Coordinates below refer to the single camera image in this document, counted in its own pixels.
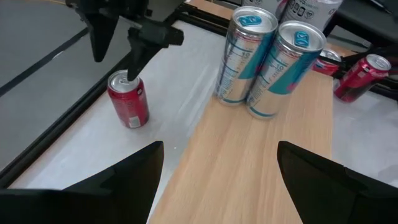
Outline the blue silver Red Bull can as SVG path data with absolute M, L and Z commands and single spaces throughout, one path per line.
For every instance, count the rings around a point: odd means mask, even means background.
M 244 103 L 277 26 L 276 17 L 260 7 L 233 11 L 214 91 L 223 104 Z
M 278 27 L 247 100 L 248 112 L 258 119 L 274 117 L 311 69 L 326 45 L 315 26 L 287 21 Z

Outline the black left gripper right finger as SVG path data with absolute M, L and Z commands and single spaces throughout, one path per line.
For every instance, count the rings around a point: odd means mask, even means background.
M 398 188 L 288 141 L 277 161 L 303 224 L 398 224 Z

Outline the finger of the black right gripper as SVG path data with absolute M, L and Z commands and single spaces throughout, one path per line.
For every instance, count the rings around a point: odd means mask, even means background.
M 102 62 L 113 38 L 118 18 L 101 13 L 78 12 L 88 27 L 91 49 L 95 62 Z
M 146 20 L 141 27 L 131 27 L 127 37 L 131 46 L 131 63 L 127 69 L 127 80 L 135 80 L 155 53 L 170 45 L 182 45 L 183 31 L 163 22 Z

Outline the red soda can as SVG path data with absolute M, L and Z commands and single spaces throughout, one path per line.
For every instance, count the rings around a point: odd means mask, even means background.
M 149 106 L 144 82 L 140 77 L 129 81 L 127 70 L 114 72 L 108 78 L 107 91 L 123 125 L 140 128 L 148 122 Z
M 367 92 L 378 81 L 386 78 L 391 69 L 390 62 L 376 54 L 358 60 L 335 85 L 334 95 L 345 103 L 352 103 Z
M 326 57 L 338 62 L 341 62 L 340 55 L 332 49 L 323 49 L 321 54 L 322 57 Z M 326 60 L 318 58 L 313 64 L 312 70 L 322 73 L 324 75 L 332 76 L 339 69 L 338 65 L 327 62 Z

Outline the black metal table frame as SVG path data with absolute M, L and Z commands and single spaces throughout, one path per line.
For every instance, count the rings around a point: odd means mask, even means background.
M 219 44 L 228 24 L 226 20 L 225 26 L 213 28 L 192 11 L 169 22 L 186 30 L 185 43 L 177 58 L 162 50 L 153 56 L 161 67 L 171 63 L 171 71 L 150 68 L 143 74 L 150 99 L 145 126 L 122 127 L 106 93 L 108 76 L 99 75 L 81 98 L 0 171 L 0 188 L 59 188 L 157 139 L 165 143 L 161 181 L 166 183 L 210 99 L 215 74 L 212 60 L 193 53 L 193 40 L 200 38 L 202 49 Z

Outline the wooden shelf with black legs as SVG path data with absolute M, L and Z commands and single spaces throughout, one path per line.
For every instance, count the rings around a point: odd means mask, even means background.
M 299 224 L 282 180 L 277 145 L 285 140 L 331 156 L 333 80 L 308 72 L 274 118 L 211 99 L 150 224 Z

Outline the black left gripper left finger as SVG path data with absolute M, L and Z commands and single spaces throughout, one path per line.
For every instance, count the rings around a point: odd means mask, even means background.
M 155 141 L 63 190 L 0 189 L 0 224 L 146 224 L 163 162 Z

